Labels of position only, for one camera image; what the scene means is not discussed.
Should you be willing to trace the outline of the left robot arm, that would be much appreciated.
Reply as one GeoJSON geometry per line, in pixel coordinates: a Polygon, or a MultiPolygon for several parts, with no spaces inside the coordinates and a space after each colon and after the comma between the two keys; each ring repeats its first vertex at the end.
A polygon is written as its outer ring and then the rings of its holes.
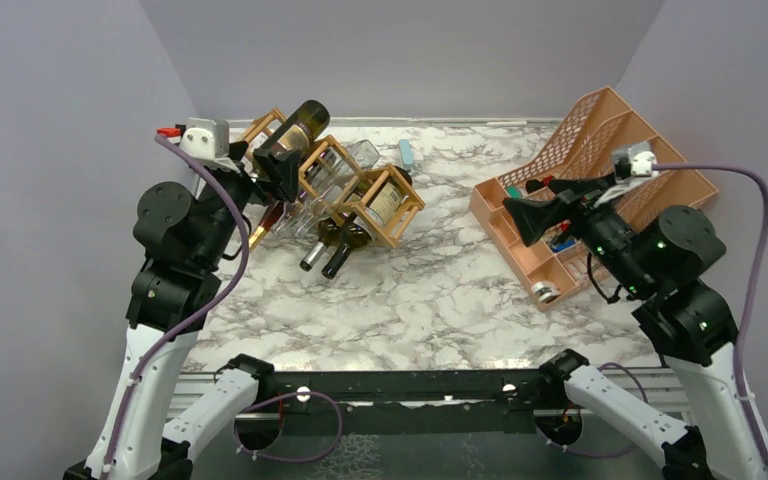
{"type": "Polygon", "coordinates": [[[204,180],[200,194],[176,182],[148,189],[137,206],[134,238],[145,260],[131,286],[126,349],[105,424],[91,453],[69,467],[68,479],[187,479],[214,437],[245,408],[273,401],[270,363],[248,355],[221,370],[214,385],[181,414],[169,410],[183,364],[208,313],[241,280],[218,278],[234,234],[247,236],[245,206],[287,200],[298,192],[301,153],[259,148],[265,178],[210,171],[189,154],[184,162],[204,180]]]}

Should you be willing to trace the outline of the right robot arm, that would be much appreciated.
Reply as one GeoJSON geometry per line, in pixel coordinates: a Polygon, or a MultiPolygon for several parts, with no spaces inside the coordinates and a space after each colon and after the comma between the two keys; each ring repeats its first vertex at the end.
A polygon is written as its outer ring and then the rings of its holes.
{"type": "Polygon", "coordinates": [[[606,421],[643,450],[667,479],[768,479],[768,434],[743,369],[739,330],[727,301],[702,281],[726,251],[714,226],[684,205],[634,230],[602,200],[607,178],[553,180],[552,199],[503,204],[526,244],[557,224],[583,244],[639,305],[633,315],[680,382],[694,421],[679,422],[617,387],[582,355],[544,363],[539,398],[567,401],[606,421]]]}

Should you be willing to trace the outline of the clear glass bottle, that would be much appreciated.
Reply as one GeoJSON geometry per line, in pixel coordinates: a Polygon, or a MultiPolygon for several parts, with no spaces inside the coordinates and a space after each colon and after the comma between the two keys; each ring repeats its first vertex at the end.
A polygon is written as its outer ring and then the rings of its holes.
{"type": "Polygon", "coordinates": [[[284,215],[273,226],[273,232],[286,238],[302,236],[319,220],[329,217],[331,208],[328,203],[338,198],[354,173],[346,156],[336,147],[327,146],[305,173],[314,193],[302,188],[299,199],[285,208],[284,215]]]}

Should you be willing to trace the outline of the green wine bottle beige label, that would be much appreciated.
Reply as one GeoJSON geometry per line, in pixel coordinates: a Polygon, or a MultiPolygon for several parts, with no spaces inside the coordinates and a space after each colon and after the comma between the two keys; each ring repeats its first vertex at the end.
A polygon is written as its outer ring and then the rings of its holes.
{"type": "MultiPolygon", "coordinates": [[[[375,224],[384,227],[393,218],[405,197],[405,191],[390,176],[373,194],[365,206],[365,211],[375,224]]],[[[336,250],[322,268],[322,276],[333,279],[354,251],[371,244],[376,238],[377,233],[369,222],[357,213],[350,213],[338,230],[336,250]]]]}

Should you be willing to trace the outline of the dark green top wine bottle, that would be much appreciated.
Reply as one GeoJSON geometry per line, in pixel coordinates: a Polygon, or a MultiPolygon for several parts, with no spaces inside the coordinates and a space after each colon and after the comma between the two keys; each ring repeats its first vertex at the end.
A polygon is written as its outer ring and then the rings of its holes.
{"type": "Polygon", "coordinates": [[[303,102],[284,120],[267,114],[258,118],[251,125],[246,137],[249,143],[247,155],[252,160],[252,174],[256,178],[265,178],[266,174],[258,165],[253,153],[258,148],[269,152],[284,153],[299,150],[306,153],[330,122],[330,112],[318,100],[303,102]]]}

